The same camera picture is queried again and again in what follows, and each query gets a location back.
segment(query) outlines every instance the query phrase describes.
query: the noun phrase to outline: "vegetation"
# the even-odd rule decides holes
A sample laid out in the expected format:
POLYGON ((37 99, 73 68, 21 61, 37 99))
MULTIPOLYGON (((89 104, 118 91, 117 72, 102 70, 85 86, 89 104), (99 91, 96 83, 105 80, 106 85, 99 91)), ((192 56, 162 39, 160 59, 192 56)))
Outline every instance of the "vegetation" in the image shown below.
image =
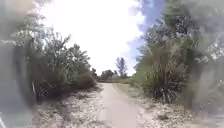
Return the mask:
POLYGON ((127 77, 127 65, 126 65, 126 61, 123 57, 121 58, 117 58, 117 63, 116 63, 116 66, 117 66, 117 69, 118 69, 118 72, 120 74, 120 77, 121 78, 125 78, 127 77))
POLYGON ((77 89, 95 85, 90 72, 89 57, 74 43, 66 47, 70 36, 59 33, 38 22, 38 14, 30 14, 19 25, 11 41, 15 46, 15 63, 18 75, 21 64, 26 65, 26 79, 37 100, 60 97, 77 89))
POLYGON ((213 25, 222 27, 215 19, 223 16, 217 10, 196 5, 189 1, 167 0, 162 19, 145 33, 146 43, 139 49, 141 56, 137 58, 132 84, 156 100, 167 103, 176 100, 197 82, 206 66, 215 63, 214 56, 223 56, 216 54, 218 49, 213 51, 214 45, 222 47, 221 40, 214 43, 218 38, 213 25))

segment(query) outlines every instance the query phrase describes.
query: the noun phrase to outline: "dirt path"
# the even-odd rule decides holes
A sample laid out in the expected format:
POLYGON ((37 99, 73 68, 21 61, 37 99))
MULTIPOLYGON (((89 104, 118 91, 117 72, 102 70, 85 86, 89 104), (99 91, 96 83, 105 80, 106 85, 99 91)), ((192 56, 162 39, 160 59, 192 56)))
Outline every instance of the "dirt path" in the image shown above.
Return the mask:
POLYGON ((128 97, 113 84, 103 83, 97 91, 37 106, 32 128, 198 128, 190 119, 176 108, 128 97))
POLYGON ((115 128, 136 128, 137 107, 128 98, 121 95, 112 84, 103 84, 103 103, 101 119, 115 128))
POLYGON ((133 99, 113 84, 102 84, 104 110, 101 119, 113 128, 194 128, 188 115, 146 99, 133 99))

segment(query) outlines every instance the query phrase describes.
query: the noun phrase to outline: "cloud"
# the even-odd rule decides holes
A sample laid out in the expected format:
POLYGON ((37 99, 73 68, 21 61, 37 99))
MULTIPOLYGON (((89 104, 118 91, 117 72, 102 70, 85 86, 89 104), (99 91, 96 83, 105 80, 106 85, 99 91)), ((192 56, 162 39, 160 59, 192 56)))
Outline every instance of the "cloud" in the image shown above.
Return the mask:
POLYGON ((138 25, 145 17, 137 8, 141 4, 136 0, 55 0, 41 13, 56 31, 72 34, 72 40, 87 51, 92 67, 100 74, 115 70, 116 58, 131 52, 128 42, 143 34, 138 25))

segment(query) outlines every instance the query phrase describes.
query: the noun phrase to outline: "green foliage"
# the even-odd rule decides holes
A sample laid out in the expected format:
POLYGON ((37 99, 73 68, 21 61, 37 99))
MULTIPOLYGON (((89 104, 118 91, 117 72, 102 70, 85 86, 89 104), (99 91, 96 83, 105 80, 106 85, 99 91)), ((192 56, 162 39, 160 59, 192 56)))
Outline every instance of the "green foliage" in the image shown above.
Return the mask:
POLYGON ((12 39, 17 44, 17 52, 21 53, 17 58, 25 56, 28 85, 35 88, 38 98, 55 98, 95 85, 86 52, 77 44, 66 47, 70 36, 62 38, 53 29, 28 17, 12 39))
POLYGON ((132 84, 157 100, 171 103, 177 99, 188 85, 189 76, 197 73, 195 76, 199 78, 204 65, 213 61, 208 51, 210 46, 203 44, 201 28, 204 33, 213 30, 200 24, 189 7, 195 5, 167 0, 162 20, 148 29, 144 36, 146 43, 139 49, 141 55, 137 58, 132 84))
POLYGON ((116 66, 117 66, 118 72, 120 74, 120 77, 122 77, 122 78, 127 77, 127 73, 126 73, 127 65, 126 65, 126 61, 123 57, 117 58, 116 66))
POLYGON ((114 75, 114 72, 112 72, 111 70, 103 71, 102 74, 101 74, 100 80, 101 81, 107 81, 110 78, 112 78, 113 75, 114 75))

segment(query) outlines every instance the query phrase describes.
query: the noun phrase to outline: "tree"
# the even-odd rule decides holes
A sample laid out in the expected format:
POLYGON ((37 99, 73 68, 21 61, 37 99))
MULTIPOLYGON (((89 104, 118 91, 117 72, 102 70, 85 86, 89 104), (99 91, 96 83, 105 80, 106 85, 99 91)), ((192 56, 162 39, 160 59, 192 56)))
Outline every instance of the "tree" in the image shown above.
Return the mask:
POLYGON ((97 78, 97 74, 96 74, 96 69, 95 68, 92 68, 91 73, 92 73, 92 76, 94 78, 97 78))
POLYGON ((111 78, 114 75, 114 73, 111 70, 106 70, 103 71, 101 74, 101 79, 102 80, 108 80, 109 78, 111 78))
POLYGON ((126 61, 123 57, 117 58, 116 66, 118 68, 118 72, 120 74, 120 77, 125 77, 126 71, 127 71, 127 65, 126 61))

